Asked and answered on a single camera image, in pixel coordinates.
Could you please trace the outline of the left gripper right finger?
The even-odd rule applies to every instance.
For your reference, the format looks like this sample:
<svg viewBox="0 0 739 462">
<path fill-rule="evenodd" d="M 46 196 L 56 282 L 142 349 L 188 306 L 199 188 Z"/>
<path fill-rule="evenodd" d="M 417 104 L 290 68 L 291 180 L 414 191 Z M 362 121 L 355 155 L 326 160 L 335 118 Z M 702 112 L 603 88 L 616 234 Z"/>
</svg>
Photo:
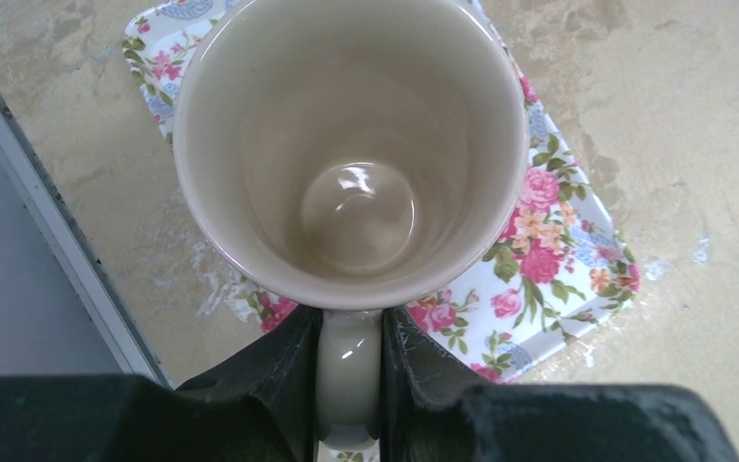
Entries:
<svg viewBox="0 0 739 462">
<path fill-rule="evenodd" d="M 735 461 L 695 393 L 644 384 L 496 384 L 402 308 L 382 334 L 384 461 Z"/>
</svg>

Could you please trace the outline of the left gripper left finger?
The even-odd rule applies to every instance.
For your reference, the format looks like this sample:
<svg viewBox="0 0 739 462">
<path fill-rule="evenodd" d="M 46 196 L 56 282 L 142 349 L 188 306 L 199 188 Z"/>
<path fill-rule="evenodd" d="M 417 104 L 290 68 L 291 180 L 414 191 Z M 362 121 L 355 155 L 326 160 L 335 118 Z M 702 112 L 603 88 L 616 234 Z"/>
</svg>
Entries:
<svg viewBox="0 0 739 462">
<path fill-rule="evenodd" d="M 311 461 L 322 314 L 169 390 L 131 374 L 0 377 L 0 461 Z"/>
</svg>

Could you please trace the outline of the beige floral mug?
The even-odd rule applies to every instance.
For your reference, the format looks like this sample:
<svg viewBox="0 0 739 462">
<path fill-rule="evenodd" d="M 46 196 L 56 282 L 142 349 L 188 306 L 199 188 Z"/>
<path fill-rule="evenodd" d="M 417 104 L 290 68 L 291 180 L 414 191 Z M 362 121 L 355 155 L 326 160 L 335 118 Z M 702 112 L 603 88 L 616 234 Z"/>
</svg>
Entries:
<svg viewBox="0 0 739 462">
<path fill-rule="evenodd" d="M 377 438 L 381 315 L 478 262 L 527 170 L 503 48 L 458 1 L 242 1 L 204 37 L 172 148 L 205 236 L 323 313 L 319 439 Z"/>
</svg>

